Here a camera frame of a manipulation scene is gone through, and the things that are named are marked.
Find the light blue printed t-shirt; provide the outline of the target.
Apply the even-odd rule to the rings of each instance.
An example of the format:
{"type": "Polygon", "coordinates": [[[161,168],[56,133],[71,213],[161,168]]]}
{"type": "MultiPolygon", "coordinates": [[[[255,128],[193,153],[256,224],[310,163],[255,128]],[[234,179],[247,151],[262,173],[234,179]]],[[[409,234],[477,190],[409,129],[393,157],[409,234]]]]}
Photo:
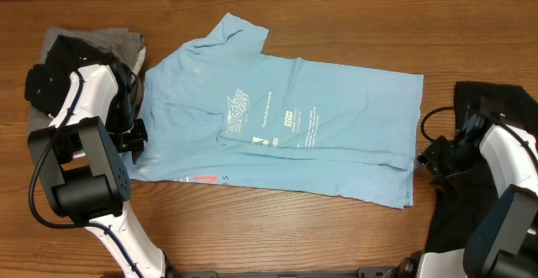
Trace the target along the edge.
{"type": "Polygon", "coordinates": [[[411,206],[423,77],[265,55],[268,35],[226,14],[146,72],[129,175],[411,206]]]}

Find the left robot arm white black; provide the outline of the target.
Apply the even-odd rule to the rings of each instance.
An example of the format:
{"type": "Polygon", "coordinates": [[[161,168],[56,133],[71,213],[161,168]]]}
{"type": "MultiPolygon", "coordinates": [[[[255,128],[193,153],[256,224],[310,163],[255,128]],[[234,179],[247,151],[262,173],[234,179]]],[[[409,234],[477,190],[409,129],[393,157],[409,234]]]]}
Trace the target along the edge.
{"type": "Polygon", "coordinates": [[[84,228],[125,277],[171,277],[166,255],[150,240],[130,206],[123,152],[137,158],[147,133],[130,105],[131,74],[111,53],[81,58],[58,115],[28,137],[34,162],[29,210],[43,226],[84,228]]]}

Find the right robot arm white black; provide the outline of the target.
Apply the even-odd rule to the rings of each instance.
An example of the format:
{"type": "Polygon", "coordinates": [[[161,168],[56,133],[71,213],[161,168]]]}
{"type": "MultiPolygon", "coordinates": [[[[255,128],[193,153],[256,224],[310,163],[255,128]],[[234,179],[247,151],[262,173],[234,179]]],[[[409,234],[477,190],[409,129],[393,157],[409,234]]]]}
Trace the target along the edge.
{"type": "Polygon", "coordinates": [[[456,137],[439,137],[418,161],[437,203],[428,248],[376,277],[535,277],[535,137],[503,113],[470,110],[456,137]]]}

